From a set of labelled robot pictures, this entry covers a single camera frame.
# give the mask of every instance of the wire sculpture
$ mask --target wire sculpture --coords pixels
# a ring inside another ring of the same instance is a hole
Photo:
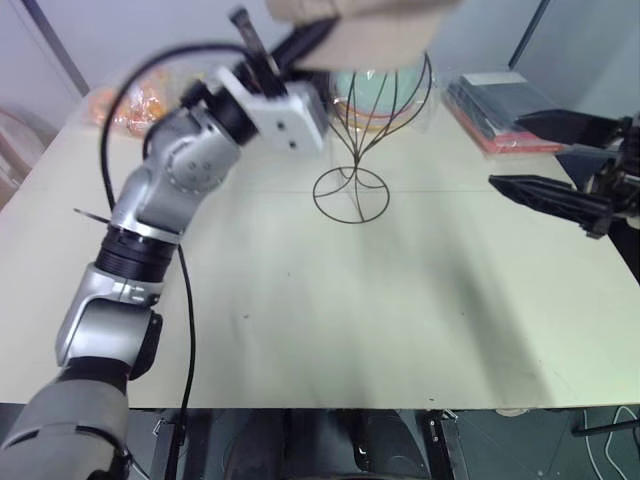
[[[415,102],[415,96],[423,84],[425,75],[428,75],[427,87],[421,103],[416,110],[410,114],[412,102]],[[393,104],[391,112],[388,115],[380,115],[377,113],[378,103],[382,96],[382,92],[390,77],[393,77]],[[330,120],[329,125],[335,135],[347,148],[351,157],[353,158],[353,165],[345,165],[332,168],[323,173],[315,182],[313,186],[313,201],[325,216],[331,218],[340,223],[347,224],[361,224],[370,222],[380,217],[387,208],[391,200],[391,193],[386,182],[376,173],[371,170],[365,169],[360,166],[364,155],[380,143],[383,139],[387,138],[392,133],[397,132],[408,123],[413,121],[414,118],[422,111],[431,94],[431,87],[433,85],[432,66],[429,55],[425,52],[423,55],[422,69],[415,88],[407,98],[407,100],[398,105],[398,71],[385,73],[380,84],[380,89],[376,95],[373,103],[373,108],[367,114],[359,113],[356,104],[356,72],[351,75],[351,81],[349,84],[349,91],[347,94],[346,103],[334,102],[330,100],[331,92],[329,86],[328,76],[323,78],[324,81],[324,95],[329,114],[333,117]],[[344,112],[338,111],[338,108],[342,107]],[[394,123],[401,115],[408,115],[408,119],[400,121],[399,125]],[[386,123],[381,126],[376,126],[373,122],[377,118],[387,118]],[[329,191],[322,191],[322,185],[331,181],[331,179],[337,178],[337,188],[332,188]],[[339,216],[337,213],[330,213],[328,210],[328,203],[324,202],[324,207],[321,205],[324,200],[332,197],[336,194],[343,194],[346,192],[353,192],[354,204],[357,212],[356,220],[349,220]],[[379,192],[383,195],[379,206],[375,209],[369,209],[369,212],[364,211],[361,203],[361,195],[364,193]]]

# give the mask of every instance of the floor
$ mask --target floor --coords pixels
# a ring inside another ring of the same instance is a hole
[[[0,407],[0,438],[20,409],[17,405]],[[632,410],[637,413],[640,407],[634,406]],[[609,424],[615,407],[590,408],[587,412],[589,426]],[[181,453],[183,478],[222,480],[229,445],[249,414],[246,410],[193,410],[192,436]],[[584,438],[571,435],[574,426],[582,425],[582,410],[537,410],[514,418],[484,410],[457,415],[455,425],[466,465],[455,467],[456,480],[598,480]],[[629,419],[625,415],[621,415],[620,421]],[[147,471],[152,468],[156,441],[152,432],[162,416],[143,411],[132,411],[130,415],[128,445]],[[607,435],[591,437],[594,461],[604,480],[621,480],[604,456],[606,440]],[[640,480],[640,452],[631,430],[613,435],[610,455],[627,480]],[[142,477],[132,472],[130,478]]]

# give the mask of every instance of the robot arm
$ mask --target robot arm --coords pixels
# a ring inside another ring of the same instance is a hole
[[[284,71],[331,26],[294,31],[264,64]],[[0,448],[3,478],[126,478],[126,385],[153,364],[162,328],[153,306],[197,208],[257,133],[288,150],[322,148],[328,120],[311,85],[286,83],[282,95],[267,98],[242,83],[258,72],[240,65],[235,74],[220,69],[223,88],[215,94],[196,84],[182,108],[154,126],[149,154],[127,179],[59,331],[60,374]]]

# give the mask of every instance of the table surface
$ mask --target table surface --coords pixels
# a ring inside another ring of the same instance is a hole
[[[115,185],[140,161],[116,135]],[[612,243],[495,192],[490,173],[567,180],[551,155],[489,161],[438,106],[363,165],[387,180],[366,225],[322,216],[311,187],[332,164],[261,140],[184,238],[197,367],[192,407],[520,408],[640,402],[640,289]],[[352,210],[348,194],[336,208]],[[0,213],[0,401],[57,372],[54,340],[107,216],[98,130],[70,124]],[[133,407],[177,406],[188,357],[172,264],[152,370]]]

